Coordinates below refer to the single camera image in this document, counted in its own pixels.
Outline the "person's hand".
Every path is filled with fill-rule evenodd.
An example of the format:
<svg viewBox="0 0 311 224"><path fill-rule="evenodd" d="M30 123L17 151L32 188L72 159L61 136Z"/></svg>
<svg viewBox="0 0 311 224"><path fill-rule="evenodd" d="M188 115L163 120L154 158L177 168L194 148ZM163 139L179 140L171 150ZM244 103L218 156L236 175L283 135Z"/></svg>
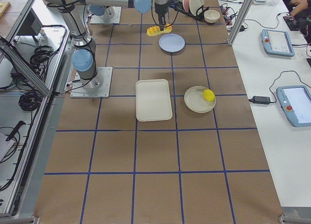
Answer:
<svg viewBox="0 0 311 224"><path fill-rule="evenodd" d="M290 4L293 5L295 9L297 9L298 7L303 9L309 7L308 0L291 0Z"/></svg>

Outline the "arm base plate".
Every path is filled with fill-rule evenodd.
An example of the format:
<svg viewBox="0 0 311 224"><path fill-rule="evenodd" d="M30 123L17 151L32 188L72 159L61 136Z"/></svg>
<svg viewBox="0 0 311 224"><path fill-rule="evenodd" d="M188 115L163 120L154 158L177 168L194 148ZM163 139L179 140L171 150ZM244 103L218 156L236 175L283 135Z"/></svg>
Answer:
<svg viewBox="0 0 311 224"><path fill-rule="evenodd" d="M112 18L101 18L99 16L93 15L90 20L90 24L93 25L110 25L110 24L119 24L121 19L121 7L113 6L115 10L115 16Z"/></svg>
<svg viewBox="0 0 311 224"><path fill-rule="evenodd" d="M112 67L97 67L97 75L90 81L80 78L79 72L76 72L75 79L79 81L74 83L71 98L108 98L111 87Z"/></svg>

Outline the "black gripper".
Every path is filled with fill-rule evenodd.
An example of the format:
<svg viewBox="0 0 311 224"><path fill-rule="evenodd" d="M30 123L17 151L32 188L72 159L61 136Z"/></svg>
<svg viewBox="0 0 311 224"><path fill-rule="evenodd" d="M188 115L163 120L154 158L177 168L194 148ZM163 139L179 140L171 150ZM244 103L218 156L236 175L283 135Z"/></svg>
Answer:
<svg viewBox="0 0 311 224"><path fill-rule="evenodd" d="M163 31L164 27L166 27L165 14L168 12L169 7L177 11L179 9L179 0L155 0L155 12L158 14L160 31Z"/></svg>

